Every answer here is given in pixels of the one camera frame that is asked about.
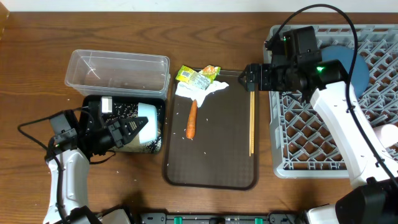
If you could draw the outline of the wooden chopstick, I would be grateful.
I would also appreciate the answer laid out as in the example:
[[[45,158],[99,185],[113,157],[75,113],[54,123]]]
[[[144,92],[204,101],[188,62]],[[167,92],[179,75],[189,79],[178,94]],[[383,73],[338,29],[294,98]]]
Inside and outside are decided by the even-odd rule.
[[[254,153],[255,92],[250,94],[250,156]]]
[[[250,116],[249,116],[249,156],[253,154],[254,145],[254,92],[250,92]]]

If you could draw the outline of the light blue rice bowl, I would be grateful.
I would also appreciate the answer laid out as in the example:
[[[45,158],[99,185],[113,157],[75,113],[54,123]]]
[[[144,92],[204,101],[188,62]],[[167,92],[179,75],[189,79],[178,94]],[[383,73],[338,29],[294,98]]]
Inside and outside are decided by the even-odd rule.
[[[139,132],[139,142],[141,144],[151,142],[157,138],[157,109],[154,105],[145,103],[138,104],[138,117],[146,117],[148,122]]]

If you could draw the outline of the orange carrot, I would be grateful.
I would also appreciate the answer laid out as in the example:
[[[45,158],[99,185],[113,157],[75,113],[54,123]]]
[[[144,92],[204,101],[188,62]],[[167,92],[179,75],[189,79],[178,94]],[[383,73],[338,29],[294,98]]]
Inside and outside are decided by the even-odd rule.
[[[187,121],[186,137],[188,139],[193,139],[195,137],[197,108],[198,108],[197,100],[194,100],[190,108],[190,113],[188,115],[188,121]]]

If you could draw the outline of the dark blue plate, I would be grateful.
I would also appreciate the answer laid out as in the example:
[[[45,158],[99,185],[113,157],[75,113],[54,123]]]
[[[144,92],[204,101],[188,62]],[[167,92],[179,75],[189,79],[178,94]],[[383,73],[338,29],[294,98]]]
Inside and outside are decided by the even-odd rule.
[[[327,60],[339,60],[344,66],[345,70],[349,72],[351,68],[351,62],[353,58],[354,50],[345,46],[331,45],[322,49],[322,59]],[[354,92],[357,98],[367,89],[369,84],[369,69],[365,60],[357,54],[353,74],[351,78],[351,84],[354,87]]]

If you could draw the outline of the pink cup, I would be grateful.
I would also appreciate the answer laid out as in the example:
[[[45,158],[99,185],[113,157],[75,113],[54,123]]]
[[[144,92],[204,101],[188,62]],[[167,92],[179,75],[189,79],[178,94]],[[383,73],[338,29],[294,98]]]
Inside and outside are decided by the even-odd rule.
[[[391,147],[398,142],[398,127],[393,124],[375,127],[373,131],[384,148]]]

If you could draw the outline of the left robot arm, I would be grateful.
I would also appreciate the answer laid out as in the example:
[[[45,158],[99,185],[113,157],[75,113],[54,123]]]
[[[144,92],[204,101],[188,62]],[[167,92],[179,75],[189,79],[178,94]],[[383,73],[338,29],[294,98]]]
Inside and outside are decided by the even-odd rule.
[[[157,137],[157,108],[127,98],[99,97],[80,108],[51,115],[54,131],[47,146],[51,174],[50,202],[44,223],[133,223],[125,206],[95,214],[88,207],[87,177],[91,157],[114,152],[134,139]]]

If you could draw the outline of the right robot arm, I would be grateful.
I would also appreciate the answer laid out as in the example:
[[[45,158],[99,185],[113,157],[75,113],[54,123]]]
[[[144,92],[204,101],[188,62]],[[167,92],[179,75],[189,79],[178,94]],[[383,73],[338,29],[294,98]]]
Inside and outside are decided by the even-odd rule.
[[[247,91],[299,91],[326,124],[348,170],[352,191],[310,209],[307,223],[396,223],[397,162],[362,112],[352,70],[323,60],[311,26],[278,30],[265,43],[270,63],[249,64],[238,80]]]

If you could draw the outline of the black waste tray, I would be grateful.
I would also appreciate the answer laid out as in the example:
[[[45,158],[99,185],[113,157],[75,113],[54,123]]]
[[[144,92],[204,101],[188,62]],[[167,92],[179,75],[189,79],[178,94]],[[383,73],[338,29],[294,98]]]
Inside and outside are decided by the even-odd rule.
[[[101,122],[98,121],[99,116],[102,117],[104,124],[109,123],[117,118],[136,118],[138,116],[139,103],[154,105],[157,113],[157,138],[153,141],[140,144],[139,137],[136,136],[128,145],[119,149],[114,147],[113,150],[116,152],[158,154],[162,147],[163,125],[165,120],[165,101],[158,98],[113,96],[112,102],[112,113],[101,114],[101,96],[86,96],[83,100],[82,107],[84,107],[85,111],[90,112],[96,121],[92,122],[87,114],[81,113],[79,125],[88,131],[91,129],[97,130],[101,128]]]

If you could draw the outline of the grey dishwasher rack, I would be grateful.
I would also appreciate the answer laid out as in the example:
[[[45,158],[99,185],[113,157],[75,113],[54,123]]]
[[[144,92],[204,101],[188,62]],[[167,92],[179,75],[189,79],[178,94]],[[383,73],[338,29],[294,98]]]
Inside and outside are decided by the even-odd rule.
[[[357,25],[358,53],[369,70],[359,105],[371,126],[397,124],[397,26]],[[345,179],[344,161],[326,124],[301,92],[270,92],[274,174],[281,179]]]

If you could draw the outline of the spilled white rice pile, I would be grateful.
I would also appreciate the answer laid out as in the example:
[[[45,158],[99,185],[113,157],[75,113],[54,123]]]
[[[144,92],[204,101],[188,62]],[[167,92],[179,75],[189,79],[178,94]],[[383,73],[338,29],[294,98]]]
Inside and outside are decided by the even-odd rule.
[[[160,121],[161,112],[164,107],[162,105],[155,105],[157,109],[157,138],[151,142],[141,144],[139,142],[139,135],[137,135],[132,142],[118,149],[119,152],[141,152],[149,154],[157,154],[162,145],[162,122]],[[136,118],[138,117],[137,103],[113,103],[112,114],[102,114],[105,123],[109,123],[117,118]]]

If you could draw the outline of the yellow green snack wrapper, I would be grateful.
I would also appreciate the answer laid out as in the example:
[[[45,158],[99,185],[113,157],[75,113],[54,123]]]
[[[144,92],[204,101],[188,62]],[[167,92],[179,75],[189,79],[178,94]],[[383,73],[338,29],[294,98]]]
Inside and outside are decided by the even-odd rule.
[[[206,90],[220,74],[221,68],[208,65],[199,72],[182,65],[177,73],[176,80]]]

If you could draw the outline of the crumpled white napkin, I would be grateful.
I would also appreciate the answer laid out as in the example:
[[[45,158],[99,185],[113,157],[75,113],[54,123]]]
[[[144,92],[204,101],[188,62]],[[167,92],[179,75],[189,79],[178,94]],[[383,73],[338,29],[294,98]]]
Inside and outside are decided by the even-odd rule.
[[[229,87],[229,85],[226,82],[219,82],[216,80],[213,83],[211,83],[206,90],[202,90],[200,88],[197,88],[193,85],[189,85],[184,82],[179,82],[175,94],[177,96],[189,98],[192,101],[196,100],[197,107],[200,108],[207,95],[214,93],[218,90],[223,90],[227,87]]]

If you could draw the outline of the clear plastic bin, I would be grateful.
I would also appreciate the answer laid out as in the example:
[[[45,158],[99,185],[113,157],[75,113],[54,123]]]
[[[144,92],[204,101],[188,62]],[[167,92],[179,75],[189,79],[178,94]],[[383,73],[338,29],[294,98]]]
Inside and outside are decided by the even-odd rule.
[[[84,96],[167,99],[170,59],[163,55],[73,51],[65,84]]]

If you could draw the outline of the brown serving tray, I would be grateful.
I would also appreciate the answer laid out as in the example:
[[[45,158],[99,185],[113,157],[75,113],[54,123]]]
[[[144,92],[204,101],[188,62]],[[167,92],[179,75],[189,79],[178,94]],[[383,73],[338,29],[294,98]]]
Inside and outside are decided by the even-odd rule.
[[[162,174],[171,185],[249,190],[259,178],[259,141],[250,146],[250,93],[239,71],[221,71],[228,87],[206,96],[195,137],[186,137],[192,100],[172,95]]]

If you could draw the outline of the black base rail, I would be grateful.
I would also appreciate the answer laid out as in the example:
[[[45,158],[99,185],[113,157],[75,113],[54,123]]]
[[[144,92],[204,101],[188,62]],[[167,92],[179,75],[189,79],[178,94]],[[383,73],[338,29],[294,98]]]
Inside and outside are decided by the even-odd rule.
[[[303,215],[269,213],[267,215],[215,215],[197,213],[142,213],[137,224],[306,224]]]

